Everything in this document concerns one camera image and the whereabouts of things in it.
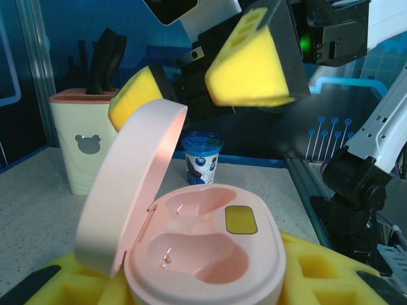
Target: black cable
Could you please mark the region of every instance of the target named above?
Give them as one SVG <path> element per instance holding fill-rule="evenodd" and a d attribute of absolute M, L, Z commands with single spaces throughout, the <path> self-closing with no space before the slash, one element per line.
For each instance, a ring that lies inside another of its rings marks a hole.
<path fill-rule="evenodd" d="M 370 209 L 370 228 L 372 231 L 372 243 L 371 243 L 371 251 L 370 251 L 370 266 L 377 270 L 377 245 L 378 245 L 378 224 L 377 224 L 377 216 L 376 210 L 371 208 Z"/>
<path fill-rule="evenodd" d="M 407 143 L 403 148 L 403 164 L 401 165 L 401 178 L 407 179 Z"/>

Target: bear logo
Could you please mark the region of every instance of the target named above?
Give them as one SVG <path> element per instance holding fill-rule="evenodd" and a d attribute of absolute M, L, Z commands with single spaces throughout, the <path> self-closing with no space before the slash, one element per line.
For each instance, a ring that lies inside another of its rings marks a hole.
<path fill-rule="evenodd" d="M 100 151 L 100 136 L 98 135 L 94 135 L 92 138 L 77 135 L 75 140 L 79 150 L 84 154 L 96 154 Z"/>

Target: knife block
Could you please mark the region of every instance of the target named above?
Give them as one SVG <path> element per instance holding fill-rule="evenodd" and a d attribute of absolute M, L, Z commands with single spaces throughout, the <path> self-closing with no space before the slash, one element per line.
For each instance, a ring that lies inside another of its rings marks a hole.
<path fill-rule="evenodd" d="M 59 145 L 71 192 L 87 195 L 117 132 L 107 116 L 111 98 L 87 95 L 84 88 L 64 90 L 50 97 Z"/>

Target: green indicator light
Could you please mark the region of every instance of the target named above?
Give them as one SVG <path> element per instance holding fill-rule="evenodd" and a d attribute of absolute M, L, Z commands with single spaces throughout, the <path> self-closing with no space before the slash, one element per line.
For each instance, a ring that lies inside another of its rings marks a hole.
<path fill-rule="evenodd" d="M 309 53 L 311 50 L 311 38 L 309 35 L 300 38 L 300 48 L 304 53 Z"/>

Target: gray countertop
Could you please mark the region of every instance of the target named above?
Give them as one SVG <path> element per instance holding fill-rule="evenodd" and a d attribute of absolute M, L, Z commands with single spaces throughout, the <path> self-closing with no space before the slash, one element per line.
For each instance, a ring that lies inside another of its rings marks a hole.
<path fill-rule="evenodd" d="M 184 161 L 173 159 L 158 195 L 187 186 L 184 171 Z M 279 229 L 318 243 L 286 169 L 220 163 L 215 182 L 257 194 Z M 1 296 L 31 272 L 73 251 L 86 196 L 71 194 L 57 148 L 47 148 L 2 173 L 0 190 Z"/>

